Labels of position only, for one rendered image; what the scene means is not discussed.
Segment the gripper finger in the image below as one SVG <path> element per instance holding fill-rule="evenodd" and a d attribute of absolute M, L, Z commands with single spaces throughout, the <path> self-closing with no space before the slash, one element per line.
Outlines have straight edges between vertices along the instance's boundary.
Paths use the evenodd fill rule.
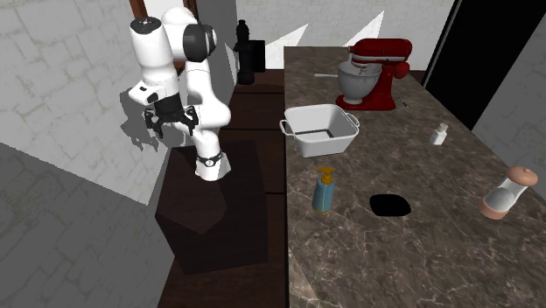
<path fill-rule="evenodd" d="M 157 120 L 154 121 L 154 118 L 156 117 L 155 112 L 151 108 L 146 108 L 143 112 L 145 124 L 148 130 L 153 130 L 159 139 L 162 139 L 164 137 L 164 133 L 162 131 L 162 126 L 164 124 L 164 119 L 161 116 L 157 117 Z"/>
<path fill-rule="evenodd" d="M 181 130 L 193 136 L 193 130 L 199 125 L 198 113 L 193 105 L 179 109 L 175 112 L 174 125 L 178 130 Z"/>

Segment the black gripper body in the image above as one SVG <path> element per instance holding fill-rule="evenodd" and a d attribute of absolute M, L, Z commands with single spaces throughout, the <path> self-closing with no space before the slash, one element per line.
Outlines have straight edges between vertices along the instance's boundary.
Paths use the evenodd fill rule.
<path fill-rule="evenodd" d="M 167 96 L 164 99 L 154 102 L 155 115 L 158 118 L 175 119 L 185 114 L 185 110 L 180 99 L 180 94 Z"/>

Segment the black bottle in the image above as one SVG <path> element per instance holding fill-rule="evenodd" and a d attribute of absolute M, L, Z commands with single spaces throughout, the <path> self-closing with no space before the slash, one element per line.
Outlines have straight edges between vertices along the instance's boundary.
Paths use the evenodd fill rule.
<path fill-rule="evenodd" d="M 237 42 L 234 46 L 234 51 L 239 55 L 237 83 L 240 85 L 251 85 L 255 82 L 253 70 L 254 44 L 249 40 L 249 28 L 243 19 L 240 19 L 236 26 L 236 37 Z"/>

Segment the black box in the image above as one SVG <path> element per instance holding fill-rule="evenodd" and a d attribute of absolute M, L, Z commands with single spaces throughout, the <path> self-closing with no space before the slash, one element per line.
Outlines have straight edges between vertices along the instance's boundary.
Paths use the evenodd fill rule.
<path fill-rule="evenodd" d="M 253 71 L 255 73 L 264 73 L 266 71 L 265 41 L 252 40 L 253 45 Z"/>

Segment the dark robot stand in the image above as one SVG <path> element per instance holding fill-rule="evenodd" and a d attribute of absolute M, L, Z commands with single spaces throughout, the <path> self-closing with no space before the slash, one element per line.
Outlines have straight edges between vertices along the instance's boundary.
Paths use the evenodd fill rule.
<path fill-rule="evenodd" d="M 256 144 L 223 143 L 231 171 L 217 181 L 194 174 L 196 152 L 169 156 L 155 214 L 185 275 L 268 261 L 267 202 Z"/>

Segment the white baking dish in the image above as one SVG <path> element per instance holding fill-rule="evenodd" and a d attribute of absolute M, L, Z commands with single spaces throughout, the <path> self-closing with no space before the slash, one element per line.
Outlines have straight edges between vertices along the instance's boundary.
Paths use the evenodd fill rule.
<path fill-rule="evenodd" d="M 337 105 L 287 108 L 280 130 L 293 137 L 302 158 L 343 153 L 360 133 L 360 122 Z"/>

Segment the blue soap dispenser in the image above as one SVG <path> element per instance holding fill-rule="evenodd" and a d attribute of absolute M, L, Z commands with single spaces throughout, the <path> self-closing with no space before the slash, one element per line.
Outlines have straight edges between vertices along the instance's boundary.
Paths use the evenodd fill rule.
<path fill-rule="evenodd" d="M 321 214 L 328 212 L 331 209 L 333 203 L 333 193 L 335 188 L 335 181 L 333 178 L 334 169 L 332 167 L 318 168 L 319 172 L 322 172 L 315 185 L 312 207 Z"/>

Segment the red stand mixer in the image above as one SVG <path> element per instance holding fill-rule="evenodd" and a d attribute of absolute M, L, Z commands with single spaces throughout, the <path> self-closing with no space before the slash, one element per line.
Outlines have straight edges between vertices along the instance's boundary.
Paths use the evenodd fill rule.
<path fill-rule="evenodd" d="M 336 104 L 345 110 L 395 109 L 392 82 L 409 73 L 411 42 L 405 38 L 363 38 L 348 51 L 348 60 L 338 66 L 341 95 Z"/>

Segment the white salt shaker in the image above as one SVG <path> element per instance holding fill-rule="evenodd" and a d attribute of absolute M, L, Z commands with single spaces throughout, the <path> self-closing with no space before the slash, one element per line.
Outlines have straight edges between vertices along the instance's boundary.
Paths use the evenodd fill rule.
<path fill-rule="evenodd" d="M 449 126 L 446 123 L 440 123 L 439 126 L 433 131 L 430 142 L 433 145 L 442 145 L 447 136 L 447 129 Z"/>

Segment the pink and clear grinder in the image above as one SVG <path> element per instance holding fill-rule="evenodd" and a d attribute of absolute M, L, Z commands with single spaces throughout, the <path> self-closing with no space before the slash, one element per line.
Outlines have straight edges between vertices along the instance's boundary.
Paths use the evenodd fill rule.
<path fill-rule="evenodd" d="M 492 220 L 501 220 L 521 194 L 538 182 L 537 175 L 527 167 L 513 166 L 506 177 L 477 205 L 478 210 Z"/>

